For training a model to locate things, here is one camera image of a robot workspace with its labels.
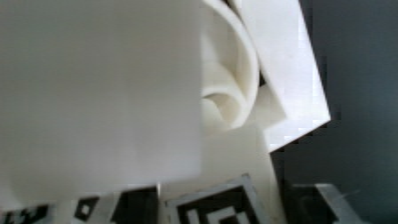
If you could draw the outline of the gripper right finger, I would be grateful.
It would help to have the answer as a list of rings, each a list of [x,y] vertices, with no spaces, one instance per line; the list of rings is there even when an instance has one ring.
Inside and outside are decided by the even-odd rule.
[[[347,195],[331,183],[292,186],[292,224],[372,224],[356,213]]]

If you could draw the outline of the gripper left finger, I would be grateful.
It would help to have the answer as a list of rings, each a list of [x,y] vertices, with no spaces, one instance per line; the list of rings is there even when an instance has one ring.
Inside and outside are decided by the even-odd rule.
[[[77,201],[72,224],[116,224],[113,215],[120,201],[120,193],[84,197]]]

